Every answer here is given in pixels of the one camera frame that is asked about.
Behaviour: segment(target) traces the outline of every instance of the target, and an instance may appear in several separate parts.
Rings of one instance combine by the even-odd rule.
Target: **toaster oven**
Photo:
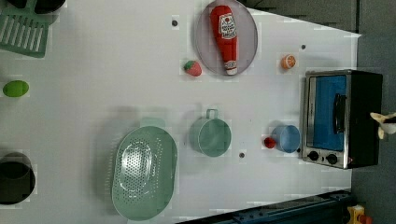
[[[378,163],[382,75],[355,70],[308,72],[302,158],[349,169]]]

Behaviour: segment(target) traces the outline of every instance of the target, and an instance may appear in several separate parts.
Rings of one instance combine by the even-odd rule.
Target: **ketchup bottle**
[[[217,6],[210,13],[210,20],[226,72],[235,75],[237,35],[233,12],[227,6]]]

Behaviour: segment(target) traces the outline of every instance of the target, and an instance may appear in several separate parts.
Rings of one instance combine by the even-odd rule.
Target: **white tabletop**
[[[250,10],[259,48],[249,69],[224,77],[203,67],[192,78],[182,66],[198,57],[192,28],[208,3],[68,1],[51,26],[45,59],[1,51],[1,87],[22,79],[31,89],[19,99],[0,97],[0,152],[26,153],[37,177],[29,202],[0,206],[2,224],[126,223],[111,202],[112,158],[145,116],[165,119],[178,149],[172,201],[147,223],[350,188],[351,171],[266,149],[262,138],[279,123],[299,127],[305,71],[355,68],[359,36]],[[298,63],[285,74],[279,60],[286,53]],[[219,158],[193,151],[187,141],[208,108],[217,108],[233,132]]]

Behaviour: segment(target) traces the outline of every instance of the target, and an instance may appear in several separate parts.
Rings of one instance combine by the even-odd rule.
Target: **blue plastic cup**
[[[272,137],[276,140],[276,148],[280,151],[292,153],[300,146],[300,131],[292,125],[277,126]]]

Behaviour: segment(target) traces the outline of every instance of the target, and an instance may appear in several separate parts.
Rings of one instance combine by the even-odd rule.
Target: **toaster oven door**
[[[309,78],[308,129],[309,147],[344,150],[347,77]]]

